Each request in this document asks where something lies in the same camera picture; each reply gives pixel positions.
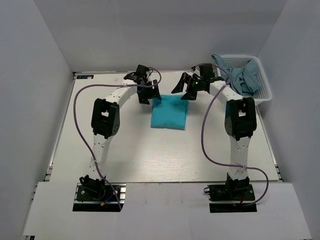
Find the teal t shirt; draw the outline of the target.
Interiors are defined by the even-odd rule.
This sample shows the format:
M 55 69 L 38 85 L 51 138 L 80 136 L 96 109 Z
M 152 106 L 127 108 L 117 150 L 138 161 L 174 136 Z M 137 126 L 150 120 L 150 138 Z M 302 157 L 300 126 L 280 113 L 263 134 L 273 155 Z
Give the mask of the teal t shirt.
M 182 95 L 161 95 L 152 100 L 151 128 L 185 130 L 189 101 Z

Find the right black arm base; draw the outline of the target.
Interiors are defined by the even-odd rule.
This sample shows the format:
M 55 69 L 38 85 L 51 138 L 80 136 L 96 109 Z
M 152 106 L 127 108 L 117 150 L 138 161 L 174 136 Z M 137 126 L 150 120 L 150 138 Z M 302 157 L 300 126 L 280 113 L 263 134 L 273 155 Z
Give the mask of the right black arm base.
M 256 213 L 257 205 L 252 204 L 256 198 L 251 184 L 244 190 L 230 193 L 225 184 L 211 184 L 203 189 L 208 195 L 209 212 L 217 213 Z

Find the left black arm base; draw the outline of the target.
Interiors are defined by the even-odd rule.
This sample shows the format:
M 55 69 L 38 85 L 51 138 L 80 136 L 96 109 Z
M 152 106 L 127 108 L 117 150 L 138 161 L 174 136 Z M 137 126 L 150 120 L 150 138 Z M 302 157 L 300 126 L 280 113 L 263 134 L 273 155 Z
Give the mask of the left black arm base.
M 110 186 L 104 180 L 80 177 L 77 184 L 73 212 L 119 213 L 125 203 L 126 185 Z

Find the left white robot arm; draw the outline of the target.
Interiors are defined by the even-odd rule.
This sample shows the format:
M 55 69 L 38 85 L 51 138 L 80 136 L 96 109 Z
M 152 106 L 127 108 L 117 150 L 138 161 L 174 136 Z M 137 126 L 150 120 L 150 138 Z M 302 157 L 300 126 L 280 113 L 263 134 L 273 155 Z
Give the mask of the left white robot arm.
M 153 67 L 138 65 L 134 72 L 130 72 L 123 77 L 120 84 L 91 84 L 81 88 L 73 101 L 73 110 L 76 110 L 76 103 L 80 93 L 92 87 L 109 87 L 115 90 L 105 98 L 97 98 L 93 104 L 91 128 L 93 131 L 93 144 L 85 140 L 77 122 L 77 115 L 73 113 L 76 129 L 88 147 L 91 154 L 89 164 L 89 174 L 80 178 L 81 185 L 88 191 L 94 200 L 101 200 L 106 194 L 106 185 L 111 188 L 111 196 L 118 199 L 118 194 L 114 187 L 106 180 L 104 168 L 108 157 L 108 151 L 113 137 L 120 129 L 120 109 L 133 95 L 138 96 L 140 104 L 148 105 L 150 100 L 162 100 L 159 91 L 159 83 L 162 80 L 151 80 L 152 73 L 159 73 Z

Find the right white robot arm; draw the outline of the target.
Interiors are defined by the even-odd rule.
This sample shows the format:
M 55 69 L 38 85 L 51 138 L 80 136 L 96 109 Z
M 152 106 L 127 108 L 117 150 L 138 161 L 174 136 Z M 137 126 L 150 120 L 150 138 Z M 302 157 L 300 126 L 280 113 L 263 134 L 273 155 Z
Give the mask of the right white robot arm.
M 250 192 L 248 149 L 257 128 L 256 107 L 252 97 L 236 93 L 228 83 L 214 73 L 214 65 L 200 64 L 192 74 L 181 75 L 173 94 L 185 91 L 182 100 L 194 101 L 198 92 L 205 91 L 225 106 L 224 128 L 230 139 L 230 163 L 225 184 L 209 185 L 204 192 L 213 202 L 244 201 Z

